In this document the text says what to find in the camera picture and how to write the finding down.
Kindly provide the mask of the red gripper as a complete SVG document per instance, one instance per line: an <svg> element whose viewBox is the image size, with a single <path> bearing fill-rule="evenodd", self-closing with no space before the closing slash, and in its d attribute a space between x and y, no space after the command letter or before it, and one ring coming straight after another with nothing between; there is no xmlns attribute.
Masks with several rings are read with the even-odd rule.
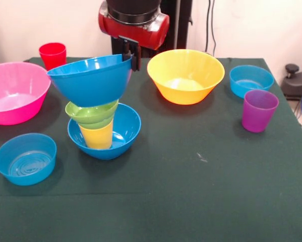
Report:
<svg viewBox="0 0 302 242"><path fill-rule="evenodd" d="M139 43L132 47L132 70L141 67L141 47L157 50L169 29L169 16L160 2L103 2L99 8L100 30L114 38L125 37ZM130 44L123 40L123 61L131 58Z"/></svg>

